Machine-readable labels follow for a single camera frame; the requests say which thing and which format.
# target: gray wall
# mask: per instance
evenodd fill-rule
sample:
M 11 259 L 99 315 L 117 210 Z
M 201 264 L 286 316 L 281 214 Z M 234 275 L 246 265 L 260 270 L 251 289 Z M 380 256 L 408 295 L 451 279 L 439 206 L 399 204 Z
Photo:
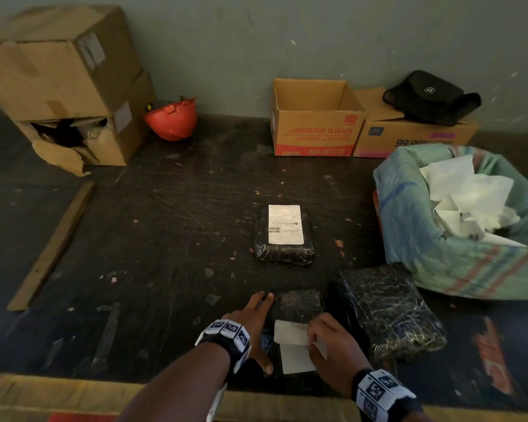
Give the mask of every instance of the gray wall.
M 528 132 L 528 0 L 0 0 L 123 6 L 159 98 L 268 116 L 274 77 L 392 85 L 424 69 L 482 95 L 481 128 Z

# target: hand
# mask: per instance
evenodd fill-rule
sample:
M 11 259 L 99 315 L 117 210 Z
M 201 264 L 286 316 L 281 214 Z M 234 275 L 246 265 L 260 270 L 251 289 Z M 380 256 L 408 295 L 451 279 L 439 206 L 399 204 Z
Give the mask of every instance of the hand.
M 256 309 L 258 303 L 264 297 L 264 294 L 263 291 L 254 293 L 244 309 L 225 314 L 223 318 L 236 321 L 244 326 L 248 334 L 251 336 L 249 342 L 252 345 L 252 349 L 248 358 L 256 360 L 262 370 L 268 375 L 271 375 L 274 372 L 274 366 L 272 365 L 268 354 L 266 354 L 260 346 L 260 334 L 262 333 L 262 327 L 264 326 L 266 315 L 268 315 L 268 311 L 274 303 L 274 294 L 268 293 L 268 296 L 264 302 L 262 302 L 262 305 Z
M 309 323 L 307 338 L 310 344 L 320 338 L 326 346 L 325 360 L 316 346 L 309 345 L 309 357 L 321 379 L 341 396 L 351 398 L 354 375 L 372 368 L 356 340 L 329 313 Z

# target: person's left hand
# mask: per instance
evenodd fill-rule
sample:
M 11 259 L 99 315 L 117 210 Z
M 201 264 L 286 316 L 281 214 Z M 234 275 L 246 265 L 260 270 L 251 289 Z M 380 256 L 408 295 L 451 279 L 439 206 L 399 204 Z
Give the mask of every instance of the person's left hand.
M 262 327 L 264 326 L 266 315 L 274 303 L 274 294 L 268 293 L 268 296 L 264 299 L 262 305 L 257 309 L 258 303 L 262 300 L 264 294 L 263 291 L 254 293 L 246 307 L 230 314 L 225 314 L 223 319 L 230 319 L 244 326 L 248 334 L 251 336 L 249 341 L 252 345 L 252 349 L 248 358 L 256 360 L 262 370 L 268 375 L 271 375 L 274 372 L 274 366 L 272 365 L 268 354 L 266 354 L 260 346 L 260 334 L 262 333 Z

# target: cardboard box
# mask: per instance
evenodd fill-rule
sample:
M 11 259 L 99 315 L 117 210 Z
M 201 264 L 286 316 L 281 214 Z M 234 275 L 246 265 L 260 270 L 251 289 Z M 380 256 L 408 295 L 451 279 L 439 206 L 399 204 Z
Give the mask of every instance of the cardboard box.
M 0 105 L 17 121 L 111 116 L 141 71 L 119 6 L 44 6 L 0 22 Z
M 355 157 L 386 158 L 399 146 L 420 143 L 465 145 L 477 131 L 476 124 L 464 120 L 454 127 L 405 120 L 405 114 L 383 101 L 385 90 L 375 87 L 354 92 L 366 110 L 366 120 L 352 154 Z
M 275 155 L 350 156 L 364 118 L 344 80 L 274 80 Z
M 142 71 L 113 116 L 14 123 L 43 160 L 85 176 L 90 172 L 82 172 L 84 164 L 127 165 L 148 134 L 143 113 L 155 99 L 150 77 Z

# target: red hard hat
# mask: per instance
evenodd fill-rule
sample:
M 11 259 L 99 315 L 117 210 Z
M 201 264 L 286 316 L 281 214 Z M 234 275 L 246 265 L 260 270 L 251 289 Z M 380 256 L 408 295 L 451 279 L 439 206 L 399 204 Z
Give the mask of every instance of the red hard hat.
M 196 99 L 185 99 L 181 96 L 179 102 L 149 103 L 145 110 L 145 121 L 158 136 L 167 141 L 189 138 L 197 124 Z

